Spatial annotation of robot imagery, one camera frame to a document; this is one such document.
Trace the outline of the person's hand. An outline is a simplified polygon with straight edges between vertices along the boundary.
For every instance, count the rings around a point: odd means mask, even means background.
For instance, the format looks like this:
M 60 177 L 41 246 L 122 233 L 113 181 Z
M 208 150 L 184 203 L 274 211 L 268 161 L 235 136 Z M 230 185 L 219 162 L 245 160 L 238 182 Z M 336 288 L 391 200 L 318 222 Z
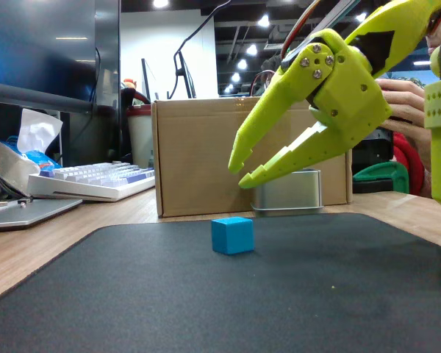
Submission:
M 376 83 L 391 108 L 390 118 L 381 126 L 401 133 L 422 160 L 430 158 L 431 132 L 425 128 L 424 90 L 406 80 L 377 79 Z

